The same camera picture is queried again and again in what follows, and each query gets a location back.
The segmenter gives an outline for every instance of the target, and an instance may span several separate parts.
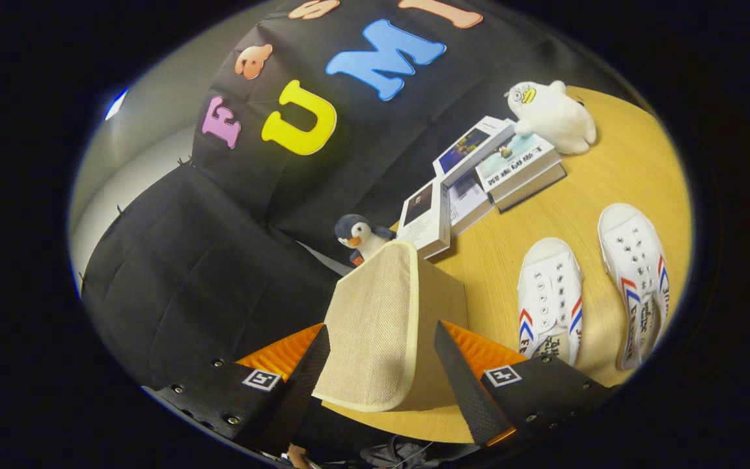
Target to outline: canvas shoe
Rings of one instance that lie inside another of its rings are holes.
[[[543,238],[529,249],[517,284],[521,354],[550,353],[575,364],[583,327],[582,279],[574,253],[562,240]]]
[[[604,267],[613,277],[627,309],[618,368],[640,365],[652,352],[670,309],[670,278],[656,229],[628,204],[612,204],[598,220]]]

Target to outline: blue letter m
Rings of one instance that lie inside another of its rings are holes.
[[[352,75],[378,90],[378,98],[390,101],[404,86],[401,78],[387,78],[378,73],[413,75],[413,66],[398,51],[413,57],[416,65],[427,65],[447,50],[440,42],[429,42],[379,19],[364,27],[363,36],[376,51],[342,51],[326,66],[329,75],[342,72]]]

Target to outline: book cover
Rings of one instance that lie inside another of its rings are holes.
[[[450,247],[449,196],[435,178],[404,201],[398,223],[398,240],[416,246],[423,258]]]
[[[512,134],[514,122],[511,119],[485,116],[440,154],[432,167],[441,183],[450,187]]]
[[[515,135],[477,164],[476,170],[482,190],[498,201],[559,162],[560,154],[538,134]]]
[[[447,192],[450,199],[450,236],[460,235],[493,209],[488,194],[479,184],[476,171],[456,181]]]

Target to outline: stuffed penguin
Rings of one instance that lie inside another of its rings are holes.
[[[334,235],[343,246],[355,249],[349,257],[352,264],[360,265],[372,257],[387,241],[395,238],[392,229],[371,226],[369,221],[356,214],[343,216],[334,225]]]
[[[545,86],[517,83],[505,93],[508,106],[519,119],[514,131],[538,134],[563,154],[584,154],[595,143],[595,121],[589,111],[566,95],[559,80]]]

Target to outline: red and blue stripe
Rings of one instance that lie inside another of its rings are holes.
[[[621,277],[621,289],[624,290],[624,300],[627,301],[627,306],[630,304],[630,298],[635,298],[637,303],[641,303],[641,298],[638,298],[638,295],[634,291],[636,290],[636,285],[633,282]]]
[[[664,265],[664,256],[658,256],[658,292],[661,293],[661,286],[664,285],[664,278],[667,277],[667,284],[670,285],[670,276],[667,275],[667,268]]]
[[[529,312],[526,311],[525,308],[523,308],[523,311],[520,313],[520,323],[521,323],[520,339],[521,340],[523,339],[523,331],[525,330],[525,332],[529,333],[529,337],[533,341],[534,335],[532,334],[531,327],[530,327],[530,326],[533,326],[533,323],[532,323],[531,316],[529,315]]]
[[[575,303],[575,307],[572,308],[572,325],[569,326],[569,335],[572,335],[572,332],[575,330],[575,326],[577,326],[577,322],[581,320],[581,317],[583,317],[583,297],[579,297],[577,299],[577,303]]]

